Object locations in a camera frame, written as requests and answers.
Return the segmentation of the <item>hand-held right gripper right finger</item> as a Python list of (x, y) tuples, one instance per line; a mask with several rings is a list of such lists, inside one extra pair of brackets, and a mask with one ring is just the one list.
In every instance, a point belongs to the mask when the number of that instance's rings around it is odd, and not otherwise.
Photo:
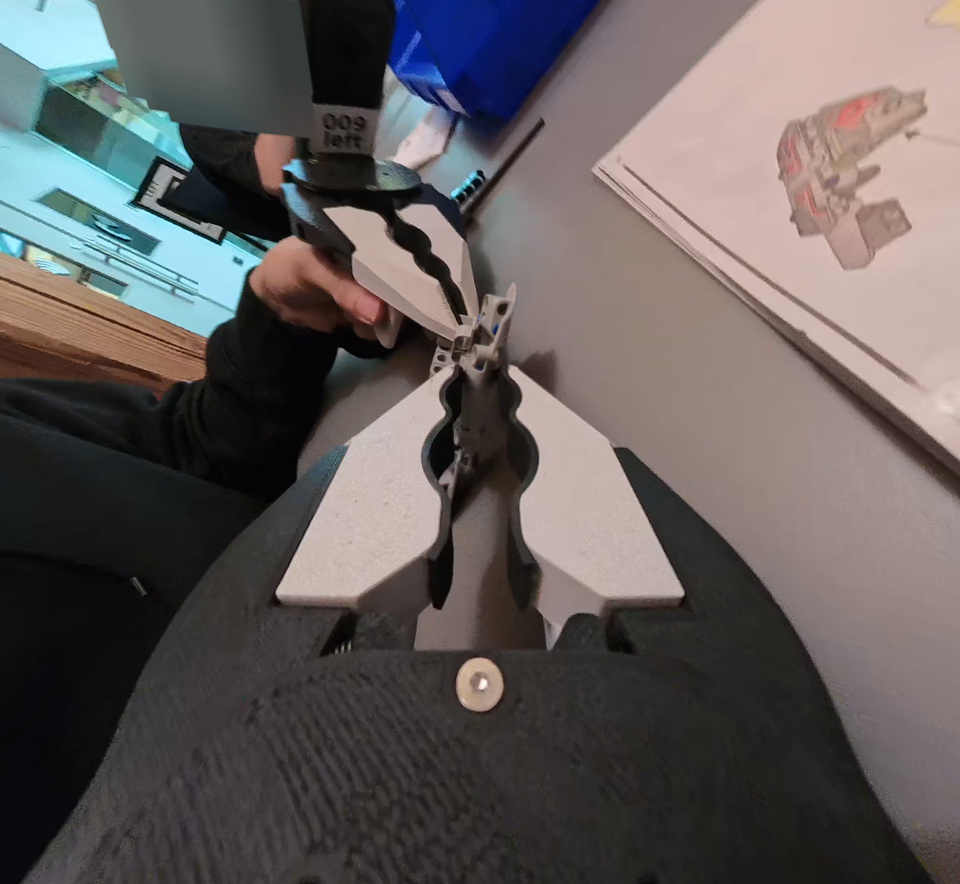
[(544, 619), (606, 618), (678, 607), (684, 590), (612, 443), (516, 366), (516, 421), (535, 445), (518, 501), (522, 541), (538, 576)]

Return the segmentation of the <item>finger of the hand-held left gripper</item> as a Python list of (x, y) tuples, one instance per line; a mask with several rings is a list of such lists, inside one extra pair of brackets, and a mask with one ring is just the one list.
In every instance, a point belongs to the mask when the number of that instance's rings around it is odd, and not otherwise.
[(414, 263), (438, 281), (451, 316), (477, 316), (474, 268), (458, 207), (452, 202), (416, 202), (399, 208), (397, 215), (404, 226), (418, 231)]
[(454, 336), (464, 316), (451, 316), (438, 281), (427, 276), (415, 264), (413, 254), (394, 241), (385, 218), (354, 206), (327, 207), (323, 214), (353, 246), (350, 266), (354, 279), (388, 305), (386, 322), (374, 330), (384, 348), (395, 346), (405, 321), (438, 337)]

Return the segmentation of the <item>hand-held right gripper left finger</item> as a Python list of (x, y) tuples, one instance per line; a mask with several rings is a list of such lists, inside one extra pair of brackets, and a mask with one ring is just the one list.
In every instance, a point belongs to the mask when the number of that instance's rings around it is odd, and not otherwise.
[(451, 418), (457, 370), (348, 441), (275, 597), (324, 609), (440, 609), (452, 584), (450, 497), (430, 446)]

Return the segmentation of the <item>small grey brick panel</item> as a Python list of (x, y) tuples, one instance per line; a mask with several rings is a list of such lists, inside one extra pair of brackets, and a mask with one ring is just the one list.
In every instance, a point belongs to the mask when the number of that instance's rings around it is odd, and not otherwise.
[(514, 282), (505, 295), (486, 294), (478, 315), (463, 317), (452, 338), (438, 338), (429, 374), (456, 367), (473, 384), (492, 381), (507, 362), (516, 302)]

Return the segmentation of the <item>long grey brick assembly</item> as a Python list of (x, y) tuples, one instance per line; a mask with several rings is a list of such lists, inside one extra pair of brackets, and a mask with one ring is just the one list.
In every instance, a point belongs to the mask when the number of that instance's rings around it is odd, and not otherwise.
[(504, 439), (499, 377), (491, 365), (467, 364), (460, 369), (460, 411), (452, 425), (452, 456), (438, 477), (453, 506), (497, 458)]

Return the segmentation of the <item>person's left hand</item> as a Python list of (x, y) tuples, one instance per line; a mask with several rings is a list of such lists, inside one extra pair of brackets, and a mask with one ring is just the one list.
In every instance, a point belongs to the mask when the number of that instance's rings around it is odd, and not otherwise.
[(290, 235), (270, 249), (247, 278), (258, 301), (290, 326), (332, 333), (349, 327), (372, 339), (388, 308), (353, 274)]

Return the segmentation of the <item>black axle rod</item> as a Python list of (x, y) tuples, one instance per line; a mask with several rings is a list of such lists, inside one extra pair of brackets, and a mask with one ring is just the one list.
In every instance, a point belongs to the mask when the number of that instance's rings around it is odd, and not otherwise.
[(503, 182), (509, 172), (520, 161), (544, 128), (545, 120), (541, 117), (534, 123), (534, 126), (528, 133), (522, 137), (516, 147), (511, 149), (507, 157), (498, 166), (498, 169), (481, 183), (477, 191), (469, 196), (466, 203), (461, 207), (463, 219), (467, 223), (477, 217), (478, 212), (486, 204), (487, 199), (498, 190), (499, 184)]

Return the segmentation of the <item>small paper packet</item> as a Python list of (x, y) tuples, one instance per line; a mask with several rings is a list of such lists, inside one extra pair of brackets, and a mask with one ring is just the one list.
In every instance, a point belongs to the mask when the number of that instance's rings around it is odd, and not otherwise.
[(421, 171), (446, 152), (459, 118), (455, 111), (430, 106), (402, 139), (390, 160), (413, 171)]

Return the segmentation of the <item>blue bin with marker tag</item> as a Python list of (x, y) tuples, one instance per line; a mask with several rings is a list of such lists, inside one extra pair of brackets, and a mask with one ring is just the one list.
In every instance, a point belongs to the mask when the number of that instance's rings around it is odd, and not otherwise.
[(394, 0), (388, 64), (409, 91), (508, 121), (599, 0)]

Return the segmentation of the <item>framed marker sign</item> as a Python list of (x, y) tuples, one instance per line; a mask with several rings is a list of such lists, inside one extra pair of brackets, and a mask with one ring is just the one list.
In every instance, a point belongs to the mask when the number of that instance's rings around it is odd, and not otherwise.
[(182, 166), (156, 155), (150, 161), (129, 206), (161, 218), (205, 241), (222, 245), (226, 230), (203, 220), (195, 207), (181, 202), (178, 194), (187, 177), (188, 171)]

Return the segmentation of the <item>person's black sweater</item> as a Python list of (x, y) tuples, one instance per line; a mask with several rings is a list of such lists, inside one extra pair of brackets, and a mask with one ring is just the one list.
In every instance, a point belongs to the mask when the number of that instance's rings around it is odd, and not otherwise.
[(2, 882), (57, 835), (174, 614), (275, 499), (150, 460), (139, 426), (159, 399), (2, 381)]

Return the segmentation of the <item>brick instruction booklet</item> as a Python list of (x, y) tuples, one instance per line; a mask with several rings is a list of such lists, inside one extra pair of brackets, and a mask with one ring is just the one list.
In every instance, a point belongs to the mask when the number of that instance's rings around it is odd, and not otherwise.
[(761, 0), (595, 176), (958, 471), (958, 0)]

